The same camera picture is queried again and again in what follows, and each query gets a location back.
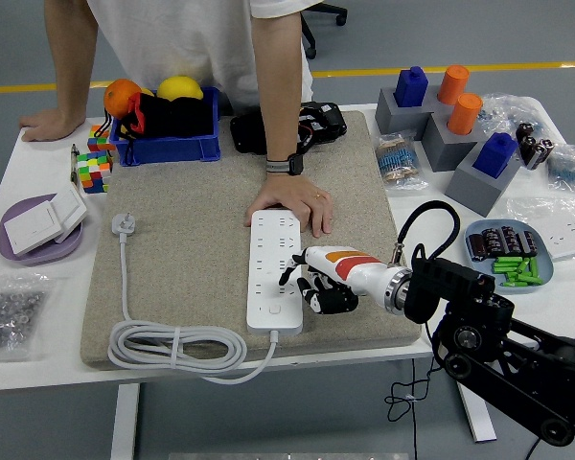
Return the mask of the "person's left hand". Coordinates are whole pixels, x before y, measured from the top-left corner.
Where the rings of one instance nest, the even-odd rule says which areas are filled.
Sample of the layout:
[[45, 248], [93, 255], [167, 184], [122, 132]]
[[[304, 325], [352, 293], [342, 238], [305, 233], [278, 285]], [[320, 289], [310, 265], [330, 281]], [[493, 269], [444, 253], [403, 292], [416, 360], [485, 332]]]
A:
[[301, 231], [309, 228], [315, 238], [333, 230], [334, 202], [331, 194], [315, 186], [304, 175], [269, 172], [245, 212], [244, 225], [251, 225], [256, 211], [276, 205], [289, 209], [298, 218]]

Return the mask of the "person's right hand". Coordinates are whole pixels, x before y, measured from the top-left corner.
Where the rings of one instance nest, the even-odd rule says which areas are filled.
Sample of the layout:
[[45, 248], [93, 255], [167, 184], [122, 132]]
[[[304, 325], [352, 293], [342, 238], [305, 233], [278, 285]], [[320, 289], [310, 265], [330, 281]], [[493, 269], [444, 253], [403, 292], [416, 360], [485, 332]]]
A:
[[25, 129], [24, 142], [52, 142], [72, 134], [85, 121], [85, 112], [70, 113], [59, 108], [49, 108], [19, 119]]

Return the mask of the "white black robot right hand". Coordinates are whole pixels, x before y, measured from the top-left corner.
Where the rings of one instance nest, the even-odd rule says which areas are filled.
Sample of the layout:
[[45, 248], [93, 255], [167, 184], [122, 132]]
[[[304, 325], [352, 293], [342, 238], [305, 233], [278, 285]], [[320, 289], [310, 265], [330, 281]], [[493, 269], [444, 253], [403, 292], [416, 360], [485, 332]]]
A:
[[390, 312], [403, 309], [399, 292], [410, 271], [400, 265], [385, 264], [350, 246], [310, 246], [291, 256], [279, 284], [285, 285], [301, 265], [308, 268], [308, 276], [298, 278], [297, 286], [317, 314], [354, 311], [361, 296]]

